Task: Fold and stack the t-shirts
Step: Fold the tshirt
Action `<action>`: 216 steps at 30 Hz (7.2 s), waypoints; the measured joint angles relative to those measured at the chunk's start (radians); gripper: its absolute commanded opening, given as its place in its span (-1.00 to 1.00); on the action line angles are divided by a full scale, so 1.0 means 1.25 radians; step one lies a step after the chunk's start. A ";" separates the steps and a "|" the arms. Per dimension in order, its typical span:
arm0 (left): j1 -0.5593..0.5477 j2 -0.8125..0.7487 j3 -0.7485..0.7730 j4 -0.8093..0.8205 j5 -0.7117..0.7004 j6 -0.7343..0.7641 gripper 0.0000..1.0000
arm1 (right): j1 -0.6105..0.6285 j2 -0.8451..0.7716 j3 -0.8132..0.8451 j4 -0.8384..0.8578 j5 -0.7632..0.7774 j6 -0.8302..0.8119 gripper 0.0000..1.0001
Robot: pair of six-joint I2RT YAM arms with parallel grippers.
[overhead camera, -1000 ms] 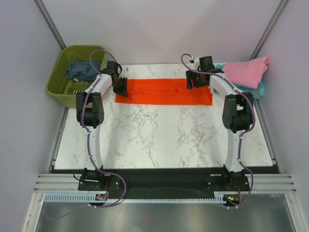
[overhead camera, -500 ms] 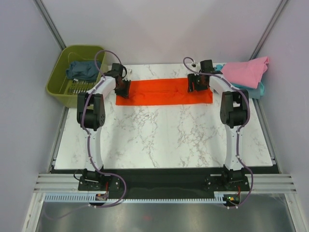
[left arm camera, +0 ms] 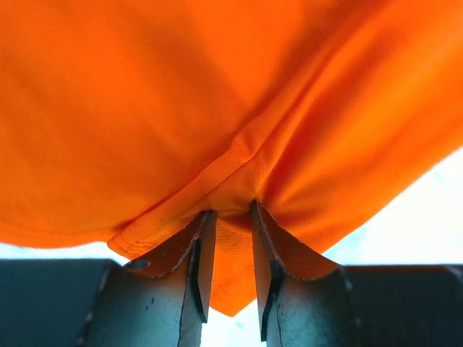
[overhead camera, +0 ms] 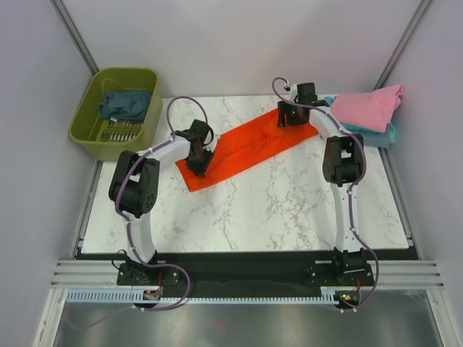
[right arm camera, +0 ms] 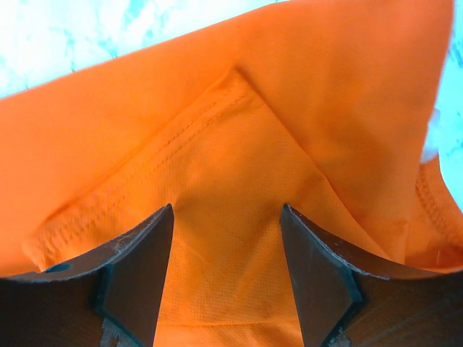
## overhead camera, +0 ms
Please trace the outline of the orange t shirt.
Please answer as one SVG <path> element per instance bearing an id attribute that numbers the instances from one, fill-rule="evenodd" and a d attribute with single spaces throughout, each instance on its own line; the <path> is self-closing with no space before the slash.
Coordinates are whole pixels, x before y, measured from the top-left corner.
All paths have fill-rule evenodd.
<path id="1" fill-rule="evenodd" d="M 205 177 L 194 175 L 185 160 L 176 162 L 190 192 L 211 187 L 318 135 L 309 124 L 278 127 L 273 109 L 223 135 Z"/>

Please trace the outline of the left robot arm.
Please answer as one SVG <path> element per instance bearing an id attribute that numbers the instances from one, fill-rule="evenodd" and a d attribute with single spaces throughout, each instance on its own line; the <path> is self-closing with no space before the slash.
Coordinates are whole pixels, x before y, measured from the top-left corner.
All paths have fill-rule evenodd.
<path id="1" fill-rule="evenodd" d="M 187 170 L 203 178 L 215 154 L 220 136 L 204 121 L 194 120 L 189 129 L 175 131 L 166 141 L 140 152 L 123 151 L 109 187 L 109 199 L 124 221 L 127 255 L 137 262 L 133 274 L 141 283 L 158 278 L 158 266 L 150 224 L 162 170 L 184 160 Z"/>

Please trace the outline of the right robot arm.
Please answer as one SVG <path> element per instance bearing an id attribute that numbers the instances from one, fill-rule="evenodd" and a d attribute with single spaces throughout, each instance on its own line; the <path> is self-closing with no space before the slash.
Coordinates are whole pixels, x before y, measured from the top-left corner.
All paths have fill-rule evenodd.
<path id="1" fill-rule="evenodd" d="M 365 270 L 363 245 L 359 241 L 357 190 L 366 172 L 363 139 L 348 131 L 320 100 L 312 82 L 293 84 L 276 77 L 271 84 L 279 98 L 277 126 L 309 124 L 326 141 L 322 172 L 330 184 L 335 202 L 336 243 L 331 266 L 332 278 L 345 285 Z"/>

